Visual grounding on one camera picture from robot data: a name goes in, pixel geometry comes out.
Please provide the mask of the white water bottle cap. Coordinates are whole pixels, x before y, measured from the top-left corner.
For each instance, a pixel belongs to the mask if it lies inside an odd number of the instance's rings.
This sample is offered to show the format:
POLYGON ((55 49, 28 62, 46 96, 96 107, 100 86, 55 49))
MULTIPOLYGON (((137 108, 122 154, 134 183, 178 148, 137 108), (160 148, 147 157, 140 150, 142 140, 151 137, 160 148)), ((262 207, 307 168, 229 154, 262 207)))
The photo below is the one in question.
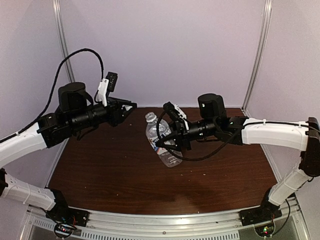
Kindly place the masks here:
POLYGON ((133 107, 131 105, 123 105, 122 106, 124 110, 129 111, 130 109, 132 109, 133 107))

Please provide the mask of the clear water bottle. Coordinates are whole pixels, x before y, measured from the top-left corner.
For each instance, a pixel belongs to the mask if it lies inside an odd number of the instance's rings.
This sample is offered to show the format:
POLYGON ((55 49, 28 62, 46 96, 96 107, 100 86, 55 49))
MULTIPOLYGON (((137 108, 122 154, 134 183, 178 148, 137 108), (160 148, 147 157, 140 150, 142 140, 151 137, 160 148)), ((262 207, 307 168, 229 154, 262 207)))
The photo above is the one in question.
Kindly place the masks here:
MULTIPOLYGON (((159 141, 158 135, 157 135, 157 120, 158 117, 154 112, 149 112, 145 115, 146 120, 146 130, 145 135, 153 148, 153 150, 156 152, 160 160, 166 165, 168 168, 173 168, 180 163, 182 163, 182 159, 177 158, 176 156, 172 155, 170 152, 168 152, 163 147, 156 146, 156 143, 159 141)), ((168 123, 165 120, 161 120, 159 123, 159 134, 161 138, 166 137, 167 135, 171 134, 172 131, 168 125, 168 123)), ((175 145, 175 142, 173 140, 165 141, 164 144, 166 145, 175 145)), ((176 150, 171 150, 175 155, 182 157, 182 153, 176 150)))

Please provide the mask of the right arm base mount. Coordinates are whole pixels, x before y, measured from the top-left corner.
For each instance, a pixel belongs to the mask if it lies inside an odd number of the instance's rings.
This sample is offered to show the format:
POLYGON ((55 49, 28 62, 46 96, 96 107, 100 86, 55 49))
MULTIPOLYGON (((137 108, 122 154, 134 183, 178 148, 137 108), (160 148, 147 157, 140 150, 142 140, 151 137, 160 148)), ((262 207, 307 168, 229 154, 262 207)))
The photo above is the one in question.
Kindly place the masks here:
POLYGON ((262 222, 268 222, 275 218, 282 216, 279 205, 274 205, 269 202, 269 193, 271 188, 269 188, 260 203, 260 206, 253 207, 249 209, 244 209, 239 212, 239 217, 242 226, 255 225, 262 222))

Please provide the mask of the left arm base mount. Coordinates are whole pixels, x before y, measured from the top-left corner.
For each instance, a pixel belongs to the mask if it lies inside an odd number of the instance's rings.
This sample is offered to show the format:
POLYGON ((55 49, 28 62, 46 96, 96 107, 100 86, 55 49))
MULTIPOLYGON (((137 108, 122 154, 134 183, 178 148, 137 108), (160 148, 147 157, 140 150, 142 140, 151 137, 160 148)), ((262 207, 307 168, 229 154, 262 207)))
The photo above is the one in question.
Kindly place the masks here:
POLYGON ((56 189, 50 189, 54 196, 54 206, 47 210, 46 214, 52 220, 67 223, 73 226, 86 227, 89 212, 86 210, 69 207, 63 193, 56 189))

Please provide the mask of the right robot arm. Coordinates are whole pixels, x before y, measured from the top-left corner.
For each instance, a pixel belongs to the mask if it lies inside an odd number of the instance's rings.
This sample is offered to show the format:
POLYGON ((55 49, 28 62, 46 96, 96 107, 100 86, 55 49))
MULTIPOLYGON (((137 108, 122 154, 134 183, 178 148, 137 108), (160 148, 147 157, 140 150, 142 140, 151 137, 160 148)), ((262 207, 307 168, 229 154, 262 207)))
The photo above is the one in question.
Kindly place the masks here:
POLYGON ((157 135, 156 146, 171 154, 191 149, 191 141, 214 136, 222 145, 212 153, 197 158, 202 161, 218 153, 227 144, 272 145, 300 151, 300 162, 268 192, 266 202, 256 210, 259 220, 268 220, 286 198, 306 182, 320 175, 320 126, 315 117, 307 121, 283 122, 252 117, 228 117, 222 96, 206 93, 197 99, 201 120, 190 122, 186 114, 171 102, 163 113, 171 119, 172 133, 157 135))

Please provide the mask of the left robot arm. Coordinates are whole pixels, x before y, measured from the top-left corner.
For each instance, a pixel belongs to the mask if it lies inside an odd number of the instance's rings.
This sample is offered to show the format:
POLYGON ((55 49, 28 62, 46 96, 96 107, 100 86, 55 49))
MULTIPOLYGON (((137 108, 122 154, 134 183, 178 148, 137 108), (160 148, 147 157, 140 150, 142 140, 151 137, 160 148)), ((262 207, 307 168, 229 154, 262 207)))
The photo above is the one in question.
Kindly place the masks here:
MULTIPOLYGON (((21 133, 1 142, 0 165, 5 165, 36 151, 52 148, 75 136, 81 140, 100 124, 116 127, 137 108, 135 102, 109 97, 114 85, 102 79, 98 87, 99 102, 86 92, 83 82, 68 83, 58 89, 59 106, 54 113, 41 116, 21 133)), ((61 222, 72 218, 72 211, 57 190, 39 188, 3 172, 0 196, 33 205, 53 215, 61 222)))

